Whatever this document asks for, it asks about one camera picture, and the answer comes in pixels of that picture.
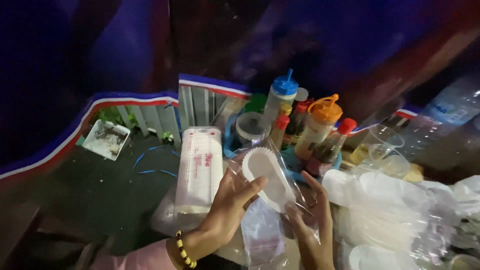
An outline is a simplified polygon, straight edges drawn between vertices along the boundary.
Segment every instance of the stack of paper cups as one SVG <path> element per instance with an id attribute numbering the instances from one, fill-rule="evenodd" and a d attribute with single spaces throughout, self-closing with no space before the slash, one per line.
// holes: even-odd
<path id="1" fill-rule="evenodd" d="M 221 136 L 216 127 L 195 127 L 183 132 L 176 213 L 198 214 L 210 210 L 223 176 Z"/>

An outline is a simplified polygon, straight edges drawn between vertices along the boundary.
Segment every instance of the orange cap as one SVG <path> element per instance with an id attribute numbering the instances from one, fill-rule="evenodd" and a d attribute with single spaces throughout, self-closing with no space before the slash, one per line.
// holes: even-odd
<path id="1" fill-rule="evenodd" d="M 342 116 L 342 108 L 335 103 L 338 95 L 333 94 L 331 97 L 321 98 L 308 107 L 308 112 L 317 122 L 336 122 Z"/>

